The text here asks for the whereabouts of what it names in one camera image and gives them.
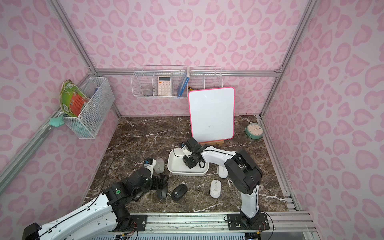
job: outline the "black cable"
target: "black cable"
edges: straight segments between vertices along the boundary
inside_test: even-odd
[[[200,168],[205,168],[205,162],[204,162],[204,165],[203,165],[203,166],[201,166],[200,163],[201,163],[201,161],[199,162],[199,167],[200,167]]]
[[[135,223],[135,222],[132,222],[131,225],[129,225],[129,226],[126,227],[126,228],[119,229],[119,231],[120,231],[120,232],[125,232],[125,231],[127,231],[129,228],[133,228],[133,229],[135,229],[136,227],[137,227],[137,226],[136,226],[136,223]]]
[[[136,230],[136,232],[137,232],[137,235],[136,235],[135,240],[137,240],[137,237],[139,236],[139,231]]]
[[[136,227],[134,227],[134,228],[133,228],[133,231],[130,232],[130,233],[123,233],[124,235],[126,235],[126,234],[131,234],[131,235],[129,235],[129,236],[115,237],[114,240],[127,240],[127,239],[131,238],[131,237],[135,234],[135,230],[137,230]]]
[[[49,229],[48,229],[47,231],[45,231],[43,234],[41,234],[40,236],[38,236],[37,238],[35,238],[35,240],[39,239],[40,237],[42,237],[43,235],[45,235],[46,233],[48,233],[49,231],[51,231],[53,228],[57,227],[60,223],[62,223],[62,222],[64,222],[64,221],[70,219],[71,217],[74,217],[74,216],[76,216],[77,214],[79,214],[79,213],[81,213],[81,212],[83,212],[83,211],[89,209],[89,208],[96,202],[96,200],[98,199],[98,197],[100,196],[100,193],[101,193],[101,191],[103,190],[103,186],[104,186],[105,180],[107,179],[108,172],[109,172],[109,170],[110,170],[110,168],[111,168],[113,162],[114,162],[118,157],[120,157],[123,153],[125,153],[125,152],[126,152],[126,150],[124,150],[124,152],[122,152],[122,153],[120,153],[119,155],[117,155],[117,156],[113,159],[113,161],[111,162],[111,164],[109,165],[108,170],[104,173],[104,174],[105,174],[105,177],[104,177],[103,184],[101,185],[99,194],[97,195],[97,197],[95,198],[95,201],[93,201],[91,205],[89,205],[88,207],[84,208],[83,210],[81,210],[81,211],[79,211],[79,212],[77,212],[77,213],[75,213],[75,214],[73,214],[73,215],[67,217],[66,219],[64,219],[64,220],[62,220],[62,221],[60,221],[60,222],[58,222],[55,226],[49,228]]]
[[[176,144],[174,147],[173,147],[173,154],[176,156],[176,157],[184,157],[184,156],[178,156],[178,155],[176,155],[175,154],[175,148],[177,147],[177,145],[179,145],[179,144],[183,144],[182,142],[181,143],[178,143],[178,144]]]
[[[271,235],[269,236],[269,238],[267,239],[267,240],[270,240],[271,237],[272,237],[272,235],[273,235],[273,231],[275,230],[275,225],[273,224],[273,220],[272,220],[271,216],[269,216],[269,214],[266,213],[266,212],[264,212],[264,211],[262,211],[262,212],[265,213],[266,215],[268,215],[268,217],[271,219],[271,222],[272,222],[272,233],[271,233]]]
[[[251,173],[249,172],[249,170],[247,169],[247,167],[246,166],[244,166],[244,167],[245,167],[245,170],[249,173],[249,176],[251,176],[253,184],[255,185],[255,188],[256,188],[257,185],[256,185],[255,180],[253,179],[253,177],[252,177]]]
[[[257,232],[254,232],[252,235],[250,235],[249,237],[247,237],[247,239],[251,239],[253,236],[256,236],[257,234],[260,234],[261,236],[261,232],[262,230],[260,229],[260,226],[259,226],[259,233]]]

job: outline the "clock face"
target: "clock face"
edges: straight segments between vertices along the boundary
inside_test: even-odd
[[[256,124],[250,124],[248,125],[248,132],[255,136],[260,136],[263,134],[264,130]]]

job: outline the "pink leopard print wallpaper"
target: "pink leopard print wallpaper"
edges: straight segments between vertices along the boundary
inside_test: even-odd
[[[64,79],[86,75],[44,0],[0,3],[0,172],[59,107]]]
[[[19,240],[31,223],[80,207],[117,123],[110,110],[93,140],[78,139],[66,125],[54,129],[0,196],[0,239]]]
[[[131,76],[106,76],[123,116],[189,116],[188,98],[147,99],[132,94]],[[235,115],[260,113],[275,78],[223,77],[223,86],[235,89]]]
[[[60,1],[98,68],[278,69],[306,0]]]
[[[322,240],[384,238],[384,1],[323,0],[266,116]]]

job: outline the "green cloth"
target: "green cloth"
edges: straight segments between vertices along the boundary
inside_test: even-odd
[[[51,126],[60,127],[63,124],[64,124],[63,116],[49,119],[49,125]]]

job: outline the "white wire basket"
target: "white wire basket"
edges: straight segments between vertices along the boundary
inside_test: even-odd
[[[80,90],[90,98],[89,102],[78,117],[63,120],[78,138],[95,139],[115,97],[106,78],[90,77]]]
[[[132,93],[138,98],[187,98],[188,88],[181,96],[177,88],[187,66],[135,66],[132,76]],[[222,88],[221,67],[191,66],[187,86],[193,90]],[[170,77],[171,96],[159,96],[158,77]]]

